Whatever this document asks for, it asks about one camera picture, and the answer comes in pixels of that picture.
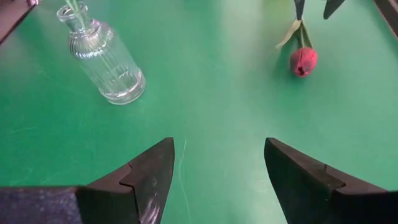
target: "tulip leaf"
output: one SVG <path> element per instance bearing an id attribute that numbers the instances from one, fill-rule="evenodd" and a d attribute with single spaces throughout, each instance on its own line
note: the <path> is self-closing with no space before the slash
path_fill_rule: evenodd
<path id="1" fill-rule="evenodd" d="M 293 36 L 293 34 L 300 28 L 301 23 L 302 23 L 301 20 L 294 20 L 292 26 L 287 31 L 284 39 L 278 45 L 276 45 L 277 49 L 281 48 L 283 45 L 285 45 L 290 40 L 290 38 Z"/>

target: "glass bottle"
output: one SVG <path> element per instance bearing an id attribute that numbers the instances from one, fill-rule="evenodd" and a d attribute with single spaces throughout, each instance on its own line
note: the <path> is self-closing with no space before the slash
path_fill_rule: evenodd
<path id="1" fill-rule="evenodd" d="M 92 19 L 88 8 L 69 6 L 58 10 L 58 18 L 69 27 L 69 48 L 99 92 L 112 104 L 124 105 L 137 99 L 146 81 L 117 33 L 104 22 Z"/>

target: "tulip stem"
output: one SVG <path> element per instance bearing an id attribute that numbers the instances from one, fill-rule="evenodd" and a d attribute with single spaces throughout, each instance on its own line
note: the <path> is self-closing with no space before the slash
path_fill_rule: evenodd
<path id="1" fill-rule="evenodd" d="M 303 32 L 303 37 L 302 37 L 303 39 L 302 39 L 302 41 L 304 41 L 306 47 L 311 47 L 311 48 L 313 48 L 313 47 L 312 47 L 311 40 L 310 40 L 310 36 L 308 35 L 307 28 L 305 27 L 304 22 L 301 23 L 300 28 L 302 29 L 302 32 Z"/>
<path id="2" fill-rule="evenodd" d="M 301 23 L 301 26 L 300 26 L 300 45 L 301 45 L 301 48 L 304 48 L 304 47 L 306 47 L 305 46 L 305 42 L 304 42 L 304 33 L 303 33 L 303 23 Z"/>

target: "flower stem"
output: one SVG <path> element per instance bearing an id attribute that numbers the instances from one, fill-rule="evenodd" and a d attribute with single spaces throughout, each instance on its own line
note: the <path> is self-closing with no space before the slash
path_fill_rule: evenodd
<path id="1" fill-rule="evenodd" d="M 70 9 L 73 11 L 73 13 L 76 15 L 77 19 L 80 21 L 81 23 L 81 27 L 83 29 L 86 29 L 86 25 L 83 21 L 82 16 L 78 13 L 80 11 L 80 6 L 78 4 L 77 0 L 65 0 L 68 4 L 68 6 L 70 7 Z"/>
<path id="2" fill-rule="evenodd" d="M 307 47 L 313 48 L 313 47 L 312 47 L 311 40 L 310 40 L 310 36 L 309 36 L 309 34 L 308 34 L 308 31 L 307 31 L 307 28 L 305 27 L 304 22 L 302 23 L 302 29 L 303 29 L 303 36 L 304 36 L 303 41 L 306 43 L 306 46 L 307 46 Z"/>
<path id="3" fill-rule="evenodd" d="M 304 47 L 306 47 L 306 46 L 305 46 L 305 42 L 304 42 L 303 23 L 301 23 L 299 29 L 300 29 L 300 45 L 301 45 L 301 48 L 304 48 Z"/>

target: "red tulip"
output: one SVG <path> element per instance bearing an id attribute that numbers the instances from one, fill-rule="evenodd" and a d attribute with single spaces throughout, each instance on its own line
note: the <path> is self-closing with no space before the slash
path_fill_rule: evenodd
<path id="1" fill-rule="evenodd" d="M 290 56 L 290 68 L 298 77 L 309 75 L 317 62 L 318 54 L 310 47 L 300 48 Z"/>

